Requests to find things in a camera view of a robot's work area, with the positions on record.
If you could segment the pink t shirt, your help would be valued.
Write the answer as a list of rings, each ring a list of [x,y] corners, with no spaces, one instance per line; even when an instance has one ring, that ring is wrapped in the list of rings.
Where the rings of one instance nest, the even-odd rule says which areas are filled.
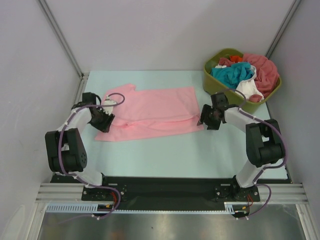
[[[123,142],[204,130],[198,125],[201,112],[192,86],[136,90],[128,83],[108,90],[105,96],[119,105],[113,108],[115,118],[109,132],[99,131],[97,141]]]

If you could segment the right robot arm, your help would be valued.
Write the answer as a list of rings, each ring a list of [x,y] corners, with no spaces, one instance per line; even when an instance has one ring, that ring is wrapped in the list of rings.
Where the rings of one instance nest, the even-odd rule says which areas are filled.
[[[232,178],[230,195],[237,201],[248,196],[262,173],[278,169],[287,163],[287,147],[275,119],[262,120],[230,104],[224,92],[210,96],[211,105],[202,107],[198,125],[217,131],[221,124],[231,124],[245,133],[247,161]]]

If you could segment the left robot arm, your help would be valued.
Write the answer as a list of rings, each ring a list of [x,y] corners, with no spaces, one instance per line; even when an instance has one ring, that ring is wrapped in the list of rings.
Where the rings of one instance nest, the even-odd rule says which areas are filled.
[[[115,118],[113,109],[118,103],[106,96],[103,100],[92,92],[82,94],[82,101],[74,104],[65,123],[45,134],[48,165],[53,173],[60,173],[93,188],[100,200],[110,196],[111,188],[103,183],[103,174],[87,167],[88,155],[81,133],[91,125],[101,133],[110,130]]]

